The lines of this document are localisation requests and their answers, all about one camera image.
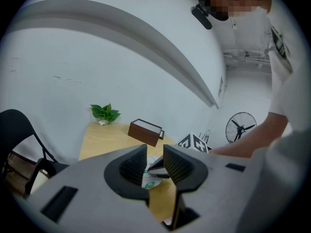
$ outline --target wooden box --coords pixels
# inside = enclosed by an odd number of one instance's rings
[[[131,122],[130,129],[128,130],[128,135],[155,147],[160,137],[161,131],[162,128],[155,124],[146,122],[141,119],[137,119]]]

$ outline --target white t-shirt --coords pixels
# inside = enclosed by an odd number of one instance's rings
[[[269,112],[285,115],[294,130],[306,129],[311,125],[311,110],[310,117],[298,112],[308,113],[306,107],[311,108],[306,101],[311,92],[309,47],[296,20],[281,0],[272,0],[267,16],[273,35],[269,45],[273,91]],[[298,117],[310,119],[310,123],[302,123]]]

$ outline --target person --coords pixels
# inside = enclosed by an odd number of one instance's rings
[[[272,24],[272,39],[269,57],[272,70],[273,98],[265,121],[238,141],[224,147],[210,150],[210,153],[250,158],[253,152],[271,145],[280,138],[288,124],[288,119],[279,105],[277,94],[285,81],[306,64],[305,45],[300,40],[301,32],[289,10],[281,0],[210,0],[211,9],[240,16],[252,12],[257,7],[267,11]]]

